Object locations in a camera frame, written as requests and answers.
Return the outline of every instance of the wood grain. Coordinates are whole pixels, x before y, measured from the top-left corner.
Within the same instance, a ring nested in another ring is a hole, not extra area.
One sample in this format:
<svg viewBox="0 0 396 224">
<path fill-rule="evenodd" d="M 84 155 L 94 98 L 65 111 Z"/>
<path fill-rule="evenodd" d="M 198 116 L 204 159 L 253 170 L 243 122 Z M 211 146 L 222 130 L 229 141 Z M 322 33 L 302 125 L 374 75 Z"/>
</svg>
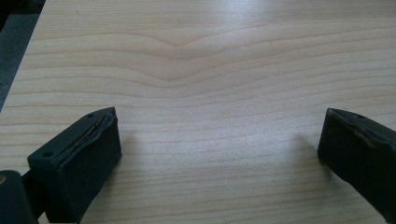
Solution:
<svg viewBox="0 0 396 224">
<path fill-rule="evenodd" d="M 395 8 L 48 0 L 0 115 L 0 168 L 26 172 L 114 105 L 123 157 L 82 223 L 383 223 L 316 148 L 328 107 L 396 129 Z"/>
</svg>

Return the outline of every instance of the wood grain pattern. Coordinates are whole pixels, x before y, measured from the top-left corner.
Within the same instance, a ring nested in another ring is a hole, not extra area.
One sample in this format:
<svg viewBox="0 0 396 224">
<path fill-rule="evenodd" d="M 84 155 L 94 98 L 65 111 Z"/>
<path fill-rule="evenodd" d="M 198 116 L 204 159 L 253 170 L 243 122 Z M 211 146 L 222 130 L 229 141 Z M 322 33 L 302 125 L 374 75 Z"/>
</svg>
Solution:
<svg viewBox="0 0 396 224">
<path fill-rule="evenodd" d="M 396 129 L 395 8 L 48 0 L 0 115 L 0 167 L 26 172 L 114 105 L 123 158 L 83 223 L 383 223 L 316 147 L 328 107 Z"/>
</svg>

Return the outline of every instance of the wooden table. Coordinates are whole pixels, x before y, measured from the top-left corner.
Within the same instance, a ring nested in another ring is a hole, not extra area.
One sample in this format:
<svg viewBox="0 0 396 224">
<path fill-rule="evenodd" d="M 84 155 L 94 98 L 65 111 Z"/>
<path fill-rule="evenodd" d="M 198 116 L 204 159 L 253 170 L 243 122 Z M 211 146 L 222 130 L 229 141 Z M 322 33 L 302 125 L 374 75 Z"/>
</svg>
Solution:
<svg viewBox="0 0 396 224">
<path fill-rule="evenodd" d="M 114 105 L 123 157 L 82 223 L 384 223 L 316 149 L 328 107 L 396 129 L 395 8 L 48 0 L 0 115 L 0 168 L 25 173 Z"/>
</svg>

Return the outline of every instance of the light wood surface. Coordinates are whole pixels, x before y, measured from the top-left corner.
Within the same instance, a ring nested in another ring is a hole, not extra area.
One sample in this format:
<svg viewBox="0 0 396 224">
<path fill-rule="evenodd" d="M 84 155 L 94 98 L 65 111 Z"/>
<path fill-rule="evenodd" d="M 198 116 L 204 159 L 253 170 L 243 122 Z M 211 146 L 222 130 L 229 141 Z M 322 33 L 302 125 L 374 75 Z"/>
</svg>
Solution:
<svg viewBox="0 0 396 224">
<path fill-rule="evenodd" d="M 123 157 L 82 223 L 384 223 L 316 150 L 328 107 L 395 130 L 395 94 L 395 1 L 47 0 L 0 168 L 114 105 Z"/>
</svg>

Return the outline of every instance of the gray floor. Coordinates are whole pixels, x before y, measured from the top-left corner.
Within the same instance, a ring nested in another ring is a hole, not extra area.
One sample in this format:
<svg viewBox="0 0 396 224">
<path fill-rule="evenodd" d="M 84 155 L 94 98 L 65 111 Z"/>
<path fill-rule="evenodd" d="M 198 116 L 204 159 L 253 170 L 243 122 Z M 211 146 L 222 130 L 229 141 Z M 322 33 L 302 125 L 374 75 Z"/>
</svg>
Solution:
<svg viewBox="0 0 396 224">
<path fill-rule="evenodd" d="M 0 31 L 0 111 L 35 29 L 44 0 L 31 0 L 9 15 Z"/>
</svg>

